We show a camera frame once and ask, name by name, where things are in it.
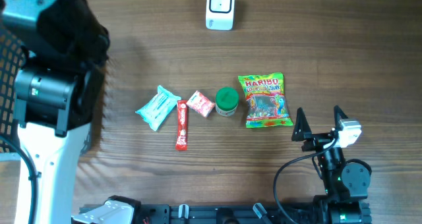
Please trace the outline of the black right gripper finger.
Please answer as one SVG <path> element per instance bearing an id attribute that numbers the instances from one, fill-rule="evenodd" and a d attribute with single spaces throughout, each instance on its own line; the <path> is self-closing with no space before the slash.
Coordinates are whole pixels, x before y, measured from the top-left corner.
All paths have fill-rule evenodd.
<path id="1" fill-rule="evenodd" d="M 340 121 L 342 119 L 348 119 L 348 116 L 342 111 L 339 105 L 336 105 L 334 107 L 334 122 L 336 129 L 341 129 Z"/>
<path id="2" fill-rule="evenodd" d="M 312 130 L 307 122 L 304 110 L 302 107 L 297 109 L 296 123 L 293 129 L 292 141 L 310 140 L 312 137 Z"/>

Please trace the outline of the Haribo gummy worms bag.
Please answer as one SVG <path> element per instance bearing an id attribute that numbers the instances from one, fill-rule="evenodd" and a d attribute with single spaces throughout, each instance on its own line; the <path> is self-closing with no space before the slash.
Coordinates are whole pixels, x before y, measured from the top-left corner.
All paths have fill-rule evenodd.
<path id="1" fill-rule="evenodd" d="M 284 74 L 238 76 L 248 104 L 247 128 L 293 126 L 284 93 Z"/>

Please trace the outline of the green lid jar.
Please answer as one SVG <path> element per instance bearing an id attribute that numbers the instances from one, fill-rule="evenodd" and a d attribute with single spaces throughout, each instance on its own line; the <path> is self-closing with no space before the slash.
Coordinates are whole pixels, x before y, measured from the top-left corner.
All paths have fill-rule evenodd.
<path id="1" fill-rule="evenodd" d="M 216 111 L 224 117 L 232 116 L 239 103 L 239 94 L 234 88 L 224 87 L 216 94 Z"/>

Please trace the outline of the red white small box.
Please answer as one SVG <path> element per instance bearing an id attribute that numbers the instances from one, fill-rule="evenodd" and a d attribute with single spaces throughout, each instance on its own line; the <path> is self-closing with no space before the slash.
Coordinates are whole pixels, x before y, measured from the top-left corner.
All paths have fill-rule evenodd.
<path id="1" fill-rule="evenodd" d="M 187 105 L 205 118 L 209 116 L 215 107 L 215 103 L 198 90 L 187 100 Z"/>

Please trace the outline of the small red packet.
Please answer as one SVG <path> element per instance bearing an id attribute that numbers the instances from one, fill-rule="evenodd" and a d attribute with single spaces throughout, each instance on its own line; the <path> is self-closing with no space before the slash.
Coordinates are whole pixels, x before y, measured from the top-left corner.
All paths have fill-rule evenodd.
<path id="1" fill-rule="evenodd" d="M 177 151 L 187 150 L 187 122 L 188 122 L 188 107 L 187 100 L 179 100 L 177 102 L 177 139 L 175 149 Z"/>

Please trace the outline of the teal wet wipes pack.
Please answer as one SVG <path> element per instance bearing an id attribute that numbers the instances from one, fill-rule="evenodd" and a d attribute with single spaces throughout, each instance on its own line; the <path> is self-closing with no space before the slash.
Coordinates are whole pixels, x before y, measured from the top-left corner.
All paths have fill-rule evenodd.
<path id="1" fill-rule="evenodd" d="M 140 115 L 153 131 L 157 131 L 179 100 L 181 97 L 159 85 L 157 94 L 135 113 Z"/>

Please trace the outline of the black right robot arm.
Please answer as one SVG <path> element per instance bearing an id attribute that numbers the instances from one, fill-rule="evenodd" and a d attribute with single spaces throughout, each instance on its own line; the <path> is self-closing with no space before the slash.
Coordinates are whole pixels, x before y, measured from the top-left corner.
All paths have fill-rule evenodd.
<path id="1" fill-rule="evenodd" d="M 354 144 L 362 133 L 359 121 L 350 119 L 339 106 L 334 107 L 334 128 L 313 133 L 302 108 L 297 110 L 292 140 L 302 142 L 304 152 L 316 152 L 314 166 L 322 179 L 325 195 L 315 196 L 317 223 L 371 223 L 368 198 L 372 169 L 360 159 L 346 160 L 343 149 Z"/>

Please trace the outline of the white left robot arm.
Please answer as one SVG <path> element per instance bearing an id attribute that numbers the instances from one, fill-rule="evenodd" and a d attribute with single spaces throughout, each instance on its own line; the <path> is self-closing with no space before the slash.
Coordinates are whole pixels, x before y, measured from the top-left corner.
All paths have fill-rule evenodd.
<path id="1" fill-rule="evenodd" d="M 87 0 L 1 0 L 1 20 L 21 42 L 14 81 L 20 156 L 16 223 L 134 223 L 140 203 L 121 196 L 72 215 L 76 168 L 86 142 L 110 46 Z"/>

